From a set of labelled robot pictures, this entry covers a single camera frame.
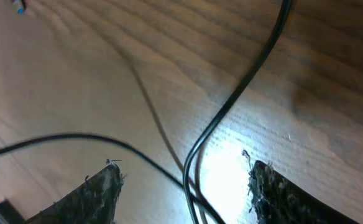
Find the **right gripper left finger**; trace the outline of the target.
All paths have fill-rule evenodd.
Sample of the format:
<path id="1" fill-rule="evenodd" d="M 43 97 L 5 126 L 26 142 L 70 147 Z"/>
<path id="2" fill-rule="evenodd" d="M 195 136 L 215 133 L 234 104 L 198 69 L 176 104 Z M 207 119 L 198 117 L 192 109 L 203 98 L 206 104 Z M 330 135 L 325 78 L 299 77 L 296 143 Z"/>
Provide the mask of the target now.
<path id="1" fill-rule="evenodd" d="M 107 160 L 101 171 L 26 223 L 112 224 L 123 183 L 117 161 Z"/>

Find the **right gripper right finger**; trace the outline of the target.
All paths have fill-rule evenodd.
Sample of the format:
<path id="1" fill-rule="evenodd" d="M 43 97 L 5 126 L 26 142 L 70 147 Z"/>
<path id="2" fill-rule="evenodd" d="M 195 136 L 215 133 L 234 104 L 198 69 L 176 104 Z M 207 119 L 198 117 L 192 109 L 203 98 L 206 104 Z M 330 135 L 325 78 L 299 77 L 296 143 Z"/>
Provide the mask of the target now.
<path id="1" fill-rule="evenodd" d="M 256 160 L 249 168 L 250 209 L 258 223 L 355 223 L 289 181 L 271 164 Z"/>

